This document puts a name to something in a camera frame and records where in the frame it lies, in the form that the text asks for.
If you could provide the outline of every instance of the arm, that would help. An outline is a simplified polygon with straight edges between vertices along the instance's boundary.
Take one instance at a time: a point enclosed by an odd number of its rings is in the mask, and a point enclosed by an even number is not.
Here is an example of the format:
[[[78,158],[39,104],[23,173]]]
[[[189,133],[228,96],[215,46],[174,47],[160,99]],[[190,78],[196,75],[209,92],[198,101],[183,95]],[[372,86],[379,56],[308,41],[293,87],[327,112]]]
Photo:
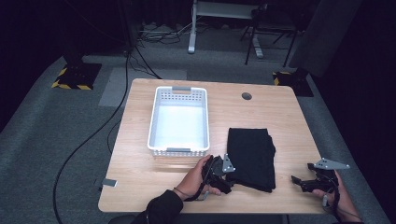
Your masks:
[[[337,172],[335,172],[335,174],[338,178],[338,190],[340,192],[340,201],[338,203],[337,215],[341,218],[342,223],[362,223],[359,217],[358,210],[353,204],[340,175]],[[329,194],[320,189],[314,189],[312,193],[321,199],[327,194],[328,203],[330,206],[332,206],[334,202],[334,193]]]
[[[210,155],[201,158],[194,168],[184,176],[183,180],[173,190],[167,190],[163,195],[151,200],[145,212],[140,213],[135,223],[172,223],[175,217],[183,209],[183,201],[194,195],[200,187],[202,179],[202,168],[209,160]],[[203,192],[209,191],[212,194],[221,195],[221,191],[210,186],[205,186]]]

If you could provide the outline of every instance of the sleeve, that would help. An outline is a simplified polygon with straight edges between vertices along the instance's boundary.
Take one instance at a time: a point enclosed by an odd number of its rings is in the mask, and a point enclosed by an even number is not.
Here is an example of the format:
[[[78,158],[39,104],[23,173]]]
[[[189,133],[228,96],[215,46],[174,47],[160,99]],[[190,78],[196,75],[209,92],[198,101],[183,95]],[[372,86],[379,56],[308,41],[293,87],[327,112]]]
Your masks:
[[[152,200],[148,210],[149,224],[170,224],[183,209],[183,202],[172,191],[167,190],[160,197]],[[146,224],[147,211],[141,212],[132,224]]]
[[[335,222],[333,224],[364,224],[364,222]]]

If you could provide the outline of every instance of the wooden table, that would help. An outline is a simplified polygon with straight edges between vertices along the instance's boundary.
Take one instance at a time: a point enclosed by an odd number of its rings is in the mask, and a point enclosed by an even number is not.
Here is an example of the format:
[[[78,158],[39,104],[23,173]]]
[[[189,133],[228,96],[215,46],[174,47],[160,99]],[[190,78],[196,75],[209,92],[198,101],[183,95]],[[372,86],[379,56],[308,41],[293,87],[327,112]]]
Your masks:
[[[199,158],[154,158],[148,149],[149,124],[158,86],[189,86],[207,90],[210,149],[223,157],[229,128],[266,128],[276,147],[276,189],[272,193],[232,187],[221,196],[209,195],[203,202],[184,203],[183,213],[321,214],[321,201],[302,193],[291,175],[314,179],[308,162],[320,160],[318,149],[304,115],[289,87],[135,79],[125,106],[107,179],[116,187],[104,186],[99,201],[103,212],[140,212],[147,203],[172,189]],[[244,100],[242,93],[252,95]]]

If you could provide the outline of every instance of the table leg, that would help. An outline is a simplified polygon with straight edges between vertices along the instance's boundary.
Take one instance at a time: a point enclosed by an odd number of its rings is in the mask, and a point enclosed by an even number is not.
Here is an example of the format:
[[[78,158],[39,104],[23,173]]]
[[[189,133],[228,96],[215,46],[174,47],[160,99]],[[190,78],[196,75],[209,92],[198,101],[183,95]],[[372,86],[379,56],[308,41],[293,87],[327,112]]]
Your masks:
[[[196,38],[196,21],[197,21],[197,0],[192,4],[192,25],[189,43],[189,53],[195,52],[195,38]]]
[[[260,46],[259,39],[256,34],[253,36],[253,47],[256,50],[257,57],[260,59],[263,58],[264,55],[262,54],[262,47]]]

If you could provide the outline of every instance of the chair leg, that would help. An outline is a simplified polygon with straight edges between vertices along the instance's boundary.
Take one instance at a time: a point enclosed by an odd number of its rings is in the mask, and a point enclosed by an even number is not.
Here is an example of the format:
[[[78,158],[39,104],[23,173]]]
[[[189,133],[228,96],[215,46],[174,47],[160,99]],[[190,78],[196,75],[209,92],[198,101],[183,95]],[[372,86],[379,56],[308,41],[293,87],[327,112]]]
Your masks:
[[[248,65],[248,57],[250,55],[250,49],[251,49],[251,46],[253,45],[253,37],[255,34],[256,34],[256,27],[253,26],[253,29],[251,30],[251,34],[250,34],[250,40],[248,42],[247,59],[245,60],[245,65]]]
[[[276,44],[276,42],[277,42],[280,38],[282,38],[284,35],[285,35],[285,33],[282,33],[280,36],[278,36],[277,39],[274,40],[273,44]]]
[[[289,46],[289,50],[288,50],[288,54],[286,55],[285,62],[283,63],[283,67],[286,67],[286,63],[288,62],[289,55],[290,55],[290,52],[291,52],[291,48],[293,48],[293,44],[294,44],[294,40],[296,39],[296,36],[297,36],[297,29],[294,30],[293,39],[291,40],[291,43],[290,43],[290,46]]]
[[[245,38],[245,35],[246,35],[247,32],[248,32],[248,28],[250,28],[250,26],[248,26],[248,27],[245,29],[245,32],[242,34],[241,39],[239,39],[239,41],[242,41],[242,40]]]

